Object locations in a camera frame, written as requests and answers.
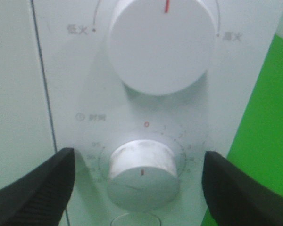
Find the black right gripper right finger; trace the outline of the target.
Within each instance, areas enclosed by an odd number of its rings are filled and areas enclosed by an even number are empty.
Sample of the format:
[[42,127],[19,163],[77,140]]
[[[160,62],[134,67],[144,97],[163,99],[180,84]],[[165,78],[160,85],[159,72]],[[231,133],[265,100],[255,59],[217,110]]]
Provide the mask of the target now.
[[215,151],[205,153],[202,190],[219,226],[283,226],[283,197]]

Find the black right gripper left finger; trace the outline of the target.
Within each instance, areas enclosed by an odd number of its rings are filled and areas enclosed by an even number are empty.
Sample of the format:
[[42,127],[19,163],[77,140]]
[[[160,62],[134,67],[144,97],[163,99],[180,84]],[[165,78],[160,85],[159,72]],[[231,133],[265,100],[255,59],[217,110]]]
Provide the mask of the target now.
[[75,153],[63,148],[0,189],[0,226],[57,226],[75,182]]

